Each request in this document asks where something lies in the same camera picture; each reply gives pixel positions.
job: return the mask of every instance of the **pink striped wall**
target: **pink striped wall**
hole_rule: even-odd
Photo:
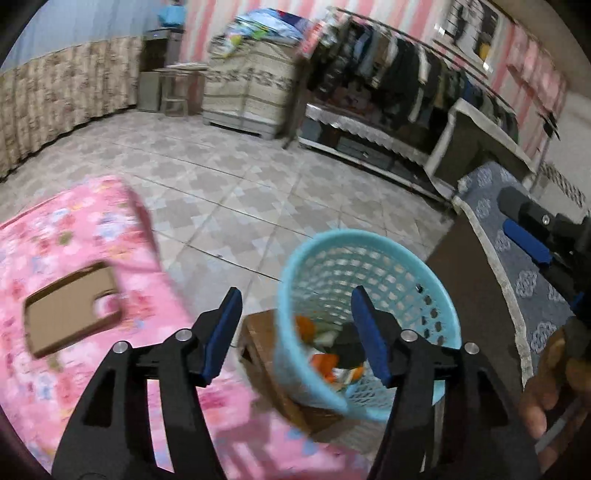
[[[221,33],[237,14],[253,8],[269,7],[313,20],[323,15],[329,5],[371,16],[429,42],[435,33],[435,26],[443,23],[449,0],[187,0],[187,25],[181,46],[181,61],[205,59],[209,39]],[[508,19],[502,25],[501,41],[496,49],[493,72],[488,82],[515,109],[520,146],[528,155],[535,157],[544,141],[540,134],[538,105],[532,91],[519,85],[507,68],[515,26]],[[465,65],[460,57],[455,60]],[[566,92],[566,85],[563,85],[563,89]]]

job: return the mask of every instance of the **wall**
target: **wall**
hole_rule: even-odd
[[[343,7],[376,18],[409,33],[411,36],[430,42],[436,26],[442,25],[452,0],[188,0],[186,33],[181,47],[182,61],[202,60],[207,57],[209,39],[223,31],[225,25],[239,13],[252,8],[277,8],[306,18],[318,18],[329,5]],[[525,86],[519,85],[506,68],[506,58],[513,39],[513,23],[502,15],[500,19],[499,44],[495,59],[491,62],[493,72],[488,83],[515,110],[519,121],[519,144],[532,158],[539,157],[543,140],[538,107],[533,95]],[[566,84],[563,85],[564,98]]]
[[[8,70],[88,41],[158,28],[161,0],[49,0],[25,27],[0,67]]]
[[[552,162],[568,181],[591,201],[591,100],[574,92],[566,102],[558,125],[560,140],[552,139],[545,160]],[[540,203],[552,213],[581,220],[582,211],[553,184],[542,185]]]

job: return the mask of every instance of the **robotic arm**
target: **robotic arm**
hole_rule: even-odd
[[[591,358],[591,219],[574,225],[515,189],[501,192],[499,207],[514,220],[506,223],[506,234],[530,254],[576,315],[566,327],[569,355]],[[555,426],[535,445],[477,345],[468,342],[459,350],[439,347],[412,330],[402,330],[392,314],[374,308],[363,287],[353,291],[351,311],[374,374],[387,388],[398,388],[369,480],[589,478],[591,418],[543,475],[537,461],[537,450],[577,406],[569,406],[567,389],[549,416]],[[114,344],[70,418],[53,478],[225,479],[195,386],[206,387],[219,374],[241,313],[242,296],[232,288],[217,310],[203,313],[191,329],[179,330],[162,344]],[[155,464],[146,379],[160,380],[174,473]],[[423,469],[434,436],[435,380],[446,381],[441,455],[435,467]]]

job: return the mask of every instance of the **floral curtain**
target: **floral curtain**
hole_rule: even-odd
[[[88,42],[0,74],[0,178],[77,125],[137,102],[141,37]]]

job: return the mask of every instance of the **cardboard piece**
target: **cardboard piece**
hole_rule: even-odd
[[[323,408],[293,401],[273,377],[275,350],[274,311],[254,313],[244,318],[238,339],[238,352],[252,386],[273,407],[305,434],[315,434],[340,422],[342,416]]]
[[[121,311],[97,318],[95,301],[118,294],[115,276],[97,262],[28,296],[24,304],[27,345],[36,358],[54,353],[121,319]]]

